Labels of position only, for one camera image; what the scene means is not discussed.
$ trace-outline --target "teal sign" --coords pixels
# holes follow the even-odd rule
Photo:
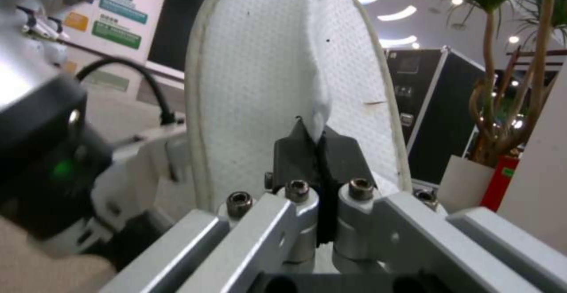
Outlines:
[[[146,24],[148,22],[148,15],[144,14],[143,12],[139,12],[138,10],[128,8],[122,4],[119,4],[113,0],[101,0],[99,3],[99,7],[108,10],[109,12],[113,12],[118,14],[122,17],[126,17],[128,19],[132,19],[136,22]]]

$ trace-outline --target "white planter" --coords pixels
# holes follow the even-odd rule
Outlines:
[[[493,173],[494,168],[451,156],[439,185],[437,199],[449,214],[477,207]]]

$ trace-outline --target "green light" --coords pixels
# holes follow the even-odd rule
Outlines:
[[[73,162],[71,160],[63,160],[53,168],[51,176],[54,178],[67,178],[71,175],[71,172],[73,172]]]

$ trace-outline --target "ceiling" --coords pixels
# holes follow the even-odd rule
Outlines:
[[[409,5],[417,8],[417,12],[412,16],[391,22],[381,22],[377,19],[377,16],[399,12]],[[456,10],[448,26],[448,10],[451,8],[449,0],[377,0],[365,7],[381,39],[401,39],[415,35],[421,48],[439,48],[448,45],[484,65],[482,40],[484,38],[485,14],[480,10],[475,9],[466,21],[466,28],[459,31],[451,28],[450,25],[461,23],[468,12],[468,8],[463,5],[462,8]],[[521,15],[518,13],[513,15],[510,6],[503,6],[502,26],[500,34],[494,42],[493,53],[496,67],[506,67],[509,59],[505,55],[506,51],[515,49],[523,43],[527,34],[530,34],[526,31],[518,35],[520,42],[516,45],[508,43],[510,36],[517,35],[516,31],[518,31],[520,25],[518,18],[520,17]],[[549,49],[560,48],[561,46],[557,41],[551,40]],[[558,59],[558,61],[564,60],[561,57],[558,57]]]

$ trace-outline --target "white slipper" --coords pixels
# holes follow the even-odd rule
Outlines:
[[[358,140],[382,194],[411,190],[392,81],[357,0],[205,0],[186,101],[199,208],[237,190],[261,197],[297,115],[314,139],[326,122]]]

